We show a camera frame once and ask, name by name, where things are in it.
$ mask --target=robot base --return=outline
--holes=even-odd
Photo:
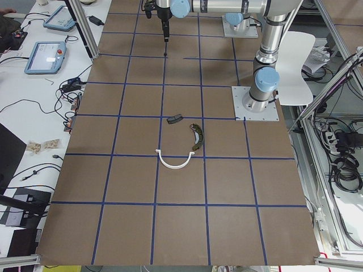
[[[253,19],[247,19],[250,20],[250,23],[254,24],[255,21]],[[254,25],[250,25],[249,27],[246,27],[245,29],[242,28],[242,26],[237,30],[233,31],[231,29],[231,25],[226,21],[226,17],[222,16],[222,22],[223,22],[223,30],[225,32],[225,37],[228,38],[250,38],[250,39],[256,39],[259,37],[257,33],[257,28]]]
[[[278,121],[278,113],[275,102],[269,103],[265,110],[260,113],[250,112],[243,106],[242,99],[250,91],[251,87],[232,86],[234,114],[237,121]]]

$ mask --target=power adapter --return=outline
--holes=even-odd
[[[91,23],[94,23],[96,26],[104,26],[104,23],[98,19],[97,17],[89,16],[88,19],[90,20]]]

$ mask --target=light blue circular cap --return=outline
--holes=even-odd
[[[255,78],[256,86],[263,92],[272,92],[276,90],[280,82],[280,76],[275,68],[263,67],[257,71]]]
[[[242,13],[226,13],[226,21],[232,26],[237,26],[243,21],[243,15]]]
[[[172,0],[170,5],[171,13],[177,18],[184,18],[191,10],[188,0]]]

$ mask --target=person's arm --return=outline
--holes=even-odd
[[[0,8],[0,15],[8,14],[8,13],[16,13],[16,10],[13,8]]]

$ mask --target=white desk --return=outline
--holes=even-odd
[[[86,16],[94,15],[105,22],[110,4],[111,0],[97,0],[92,5],[83,7]],[[64,2],[51,1],[48,5],[43,7],[35,4],[30,12],[49,12],[49,14],[51,14],[60,5],[64,5]],[[26,25],[29,20],[34,18],[46,19],[47,17],[42,15],[29,15],[22,26]],[[98,44],[103,27],[96,26],[92,23],[90,23],[90,27]],[[43,110],[50,112],[54,110],[54,104],[57,101],[55,91],[59,84],[69,78],[76,77],[92,63],[87,55],[76,27],[69,32],[56,31],[44,28],[41,20],[35,20],[32,21],[29,26],[25,27],[24,30],[28,32],[28,36],[26,37],[21,49],[4,54],[0,60],[15,56],[29,57],[34,43],[37,41],[64,41],[67,35],[79,38],[77,42],[68,42],[66,44],[67,52],[65,60],[62,64],[61,70],[55,75],[25,74],[24,68],[27,63],[26,59],[7,61],[0,65],[0,109],[20,99],[30,99],[38,101]],[[90,69],[82,74],[81,79],[83,81],[87,80],[89,72]],[[69,103],[63,102],[63,105],[62,109],[59,110],[61,114],[69,111],[70,109]],[[17,172],[40,163],[62,164],[60,159],[52,158],[53,154],[63,157],[68,145],[70,135],[63,132],[64,126],[62,121],[62,118],[56,113],[44,114],[40,111],[37,104],[27,101],[15,104],[0,113],[0,123],[5,125],[5,127],[11,130],[25,143],[28,143],[29,141],[41,143],[51,139],[61,140],[61,148],[59,149],[43,151],[37,155],[26,152]],[[19,178],[28,176],[32,170],[33,169],[25,172],[24,175],[20,175]],[[49,168],[39,172],[38,175],[25,181],[19,181],[18,178],[15,178],[10,182],[9,187],[27,185],[49,185],[51,187],[55,187],[57,179],[58,172],[55,169]],[[31,189],[52,192],[51,189],[44,187]],[[14,193],[15,189],[8,189],[6,190],[5,195],[12,197]],[[6,207],[4,206],[0,206],[0,211],[5,210],[5,208]],[[38,228],[43,228],[45,220],[46,218],[42,218]],[[0,225],[0,257],[7,256],[12,239],[12,233],[14,230],[18,229],[19,228]]]

